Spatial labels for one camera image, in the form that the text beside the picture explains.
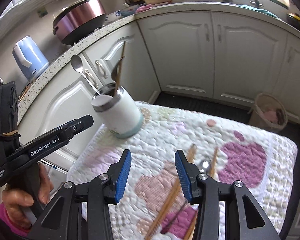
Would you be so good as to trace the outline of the large steel spoon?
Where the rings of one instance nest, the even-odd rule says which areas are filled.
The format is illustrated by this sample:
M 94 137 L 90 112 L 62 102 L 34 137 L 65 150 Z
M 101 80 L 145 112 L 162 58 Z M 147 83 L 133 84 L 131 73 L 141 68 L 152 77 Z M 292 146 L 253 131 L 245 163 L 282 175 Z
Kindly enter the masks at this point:
M 94 78 L 93 74 L 89 72 L 89 70 L 83 68 L 83 62 L 81 57 L 79 55 L 73 55 L 71 57 L 70 63 L 72 68 L 85 78 L 85 80 L 92 87 L 94 92 L 97 95 L 100 95 L 100 92 L 98 91 L 98 84 L 96 82 L 96 79 Z

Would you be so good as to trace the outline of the patterned end bamboo chopstick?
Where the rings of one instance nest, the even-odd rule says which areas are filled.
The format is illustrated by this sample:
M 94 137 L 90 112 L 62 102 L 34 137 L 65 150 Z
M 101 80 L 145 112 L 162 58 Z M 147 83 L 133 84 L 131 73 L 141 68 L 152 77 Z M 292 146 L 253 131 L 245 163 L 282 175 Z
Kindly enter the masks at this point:
M 183 209 L 187 205 L 187 203 L 188 202 L 185 200 L 184 203 L 182 204 L 182 206 L 179 208 L 179 210 L 174 214 L 174 216 L 172 218 L 168 218 L 168 217 L 166 218 L 166 224 L 160 232 L 162 235 L 166 234 L 170 230 L 171 226 L 177 220 L 178 216 L 181 214 L 181 212 L 183 211 Z

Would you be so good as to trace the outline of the bamboo chopstick pair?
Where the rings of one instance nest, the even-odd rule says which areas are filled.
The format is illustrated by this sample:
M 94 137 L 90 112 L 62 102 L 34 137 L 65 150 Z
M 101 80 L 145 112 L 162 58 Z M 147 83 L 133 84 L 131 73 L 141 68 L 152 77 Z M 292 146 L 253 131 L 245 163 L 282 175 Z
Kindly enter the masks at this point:
M 123 59 L 125 58 L 125 47 L 126 47 L 126 41 L 124 41 L 123 43 L 123 47 L 122 47 L 122 53 L 121 53 L 121 58 L 119 60 L 119 64 L 117 65 L 116 68 L 116 86 L 115 86 L 115 94 L 117 93 L 117 90 L 120 86 L 120 78 L 121 78 L 121 67 L 122 67 L 122 62 Z

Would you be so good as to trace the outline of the white ceramic soup spoon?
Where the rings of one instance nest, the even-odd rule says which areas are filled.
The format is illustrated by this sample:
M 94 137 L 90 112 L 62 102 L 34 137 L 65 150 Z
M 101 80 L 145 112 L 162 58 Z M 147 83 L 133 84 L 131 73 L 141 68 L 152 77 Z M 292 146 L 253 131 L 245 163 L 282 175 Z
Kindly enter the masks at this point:
M 113 100 L 112 96 L 109 96 L 106 94 L 101 94 L 101 95 L 95 96 L 95 98 L 92 100 L 91 104 L 94 107 L 101 107 L 101 106 L 105 105 L 106 103 L 110 102 L 111 100 Z

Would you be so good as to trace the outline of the small steel spoon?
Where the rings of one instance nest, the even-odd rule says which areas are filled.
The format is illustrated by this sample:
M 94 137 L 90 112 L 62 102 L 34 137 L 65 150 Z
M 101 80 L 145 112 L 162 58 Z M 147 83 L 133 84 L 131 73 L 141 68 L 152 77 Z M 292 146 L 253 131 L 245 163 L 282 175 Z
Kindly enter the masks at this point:
M 211 171 L 211 161 L 209 159 L 202 160 L 199 164 L 199 170 L 201 173 L 209 174 Z

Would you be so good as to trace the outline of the steel fork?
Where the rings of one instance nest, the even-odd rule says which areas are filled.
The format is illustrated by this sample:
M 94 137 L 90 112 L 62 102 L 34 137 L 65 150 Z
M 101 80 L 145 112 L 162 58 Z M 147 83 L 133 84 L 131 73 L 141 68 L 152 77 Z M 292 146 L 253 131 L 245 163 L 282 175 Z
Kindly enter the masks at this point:
M 113 68 L 113 70 L 111 71 L 111 79 L 115 82 L 115 90 L 114 90 L 114 95 L 117 94 L 117 90 L 119 88 L 120 85 L 120 77 L 121 77 L 121 66 L 122 66 L 122 61 L 125 57 L 122 56 L 119 61 L 117 62 L 117 64 L 115 65 L 115 67 Z

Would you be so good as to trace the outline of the white thermos food jar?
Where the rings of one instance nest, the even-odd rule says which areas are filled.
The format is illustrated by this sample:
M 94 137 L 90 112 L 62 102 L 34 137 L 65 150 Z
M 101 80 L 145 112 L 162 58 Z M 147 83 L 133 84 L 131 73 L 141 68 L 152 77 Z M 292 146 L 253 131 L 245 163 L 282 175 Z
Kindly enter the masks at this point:
M 94 107 L 94 111 L 103 121 L 105 126 L 117 138 L 125 139 L 135 135 L 142 126 L 143 114 L 136 105 L 130 94 L 119 87 L 114 95 L 115 83 L 109 83 L 101 87 L 98 91 L 113 97 L 113 100 L 101 107 Z

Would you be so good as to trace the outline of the quilted patchwork table cover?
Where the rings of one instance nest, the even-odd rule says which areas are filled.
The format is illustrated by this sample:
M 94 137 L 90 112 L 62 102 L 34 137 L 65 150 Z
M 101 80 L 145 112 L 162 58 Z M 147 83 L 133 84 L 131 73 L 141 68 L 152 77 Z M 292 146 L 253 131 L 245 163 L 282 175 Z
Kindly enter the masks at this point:
M 216 181 L 240 180 L 281 231 L 293 187 L 298 148 L 286 137 L 229 119 L 177 108 L 138 103 L 141 129 L 127 139 L 101 126 L 70 168 L 75 184 L 91 181 L 132 154 L 127 185 L 119 204 L 109 208 L 115 239 L 144 239 L 178 175 L 174 156 L 196 146 L 193 162 L 209 161 Z

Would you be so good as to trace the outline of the blue electric kettle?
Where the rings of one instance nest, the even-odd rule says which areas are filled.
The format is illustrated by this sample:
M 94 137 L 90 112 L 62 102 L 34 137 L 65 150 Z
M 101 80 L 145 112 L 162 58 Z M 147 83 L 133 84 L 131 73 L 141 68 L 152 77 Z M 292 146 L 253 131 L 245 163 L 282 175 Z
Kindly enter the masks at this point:
M 14 44 L 12 55 L 29 82 L 35 80 L 49 66 L 47 58 L 30 36 Z

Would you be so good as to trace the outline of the purple rice cooker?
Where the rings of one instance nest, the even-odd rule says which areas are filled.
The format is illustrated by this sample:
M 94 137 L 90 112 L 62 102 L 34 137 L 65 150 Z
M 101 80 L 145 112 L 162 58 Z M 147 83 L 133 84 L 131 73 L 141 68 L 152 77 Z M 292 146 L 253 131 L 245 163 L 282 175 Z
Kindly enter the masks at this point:
M 80 0 L 53 20 L 53 35 L 66 45 L 76 44 L 102 27 L 106 11 L 100 0 Z

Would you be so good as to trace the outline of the woven waste basket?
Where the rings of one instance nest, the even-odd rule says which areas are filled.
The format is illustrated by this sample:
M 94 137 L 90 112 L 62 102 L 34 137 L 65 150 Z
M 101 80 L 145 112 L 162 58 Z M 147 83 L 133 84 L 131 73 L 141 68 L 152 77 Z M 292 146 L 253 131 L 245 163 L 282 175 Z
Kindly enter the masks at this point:
M 288 116 L 283 104 L 268 93 L 260 93 L 255 98 L 248 124 L 273 133 L 282 131 L 288 122 Z

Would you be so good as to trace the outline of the pink cloth on counter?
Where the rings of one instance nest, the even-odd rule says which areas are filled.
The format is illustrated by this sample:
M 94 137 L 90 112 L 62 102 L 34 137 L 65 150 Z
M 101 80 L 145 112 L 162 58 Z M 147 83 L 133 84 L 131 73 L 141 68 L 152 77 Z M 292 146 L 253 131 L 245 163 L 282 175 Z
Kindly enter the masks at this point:
M 151 4 L 142 5 L 142 6 L 138 7 L 138 9 L 136 9 L 135 13 L 137 14 L 140 12 L 144 12 L 144 11 L 147 11 L 152 8 L 153 8 L 153 6 Z

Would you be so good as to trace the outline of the black yellow lidded pot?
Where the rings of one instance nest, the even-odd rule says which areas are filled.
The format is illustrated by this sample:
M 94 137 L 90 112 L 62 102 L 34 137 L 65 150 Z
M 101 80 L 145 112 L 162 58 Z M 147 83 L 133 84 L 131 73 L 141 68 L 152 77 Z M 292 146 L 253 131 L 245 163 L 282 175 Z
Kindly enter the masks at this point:
M 293 26 L 295 29 L 298 29 L 298 31 L 300 31 L 300 15 L 288 13 L 287 23 Z

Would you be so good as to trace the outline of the teal cloth on counter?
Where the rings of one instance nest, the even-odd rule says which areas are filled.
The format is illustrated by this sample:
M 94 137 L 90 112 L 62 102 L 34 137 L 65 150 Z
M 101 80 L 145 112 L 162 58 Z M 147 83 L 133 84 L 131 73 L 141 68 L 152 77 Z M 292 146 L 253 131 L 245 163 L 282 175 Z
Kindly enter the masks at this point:
M 256 11 L 256 12 L 260 12 L 260 13 L 266 14 L 266 15 L 268 15 L 270 17 L 273 17 L 273 18 L 278 18 L 275 14 L 273 14 L 272 12 L 270 12 L 268 10 L 265 10 L 265 9 L 259 9 L 259 8 L 255 8 L 255 7 L 252 7 L 252 6 L 249 6 L 249 5 L 245 5 L 245 4 L 240 4 L 240 5 L 238 5 L 238 7 L 248 9 L 248 10 L 252 10 L 252 11 Z

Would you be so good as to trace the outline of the small chrome tap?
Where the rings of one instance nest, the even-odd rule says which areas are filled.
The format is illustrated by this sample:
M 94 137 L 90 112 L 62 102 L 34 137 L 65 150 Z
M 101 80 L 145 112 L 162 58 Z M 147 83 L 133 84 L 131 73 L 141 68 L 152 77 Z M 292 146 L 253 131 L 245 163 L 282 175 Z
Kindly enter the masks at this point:
M 260 2 L 260 0 L 250 0 L 250 4 L 257 9 L 261 9 L 263 7 L 263 4 Z

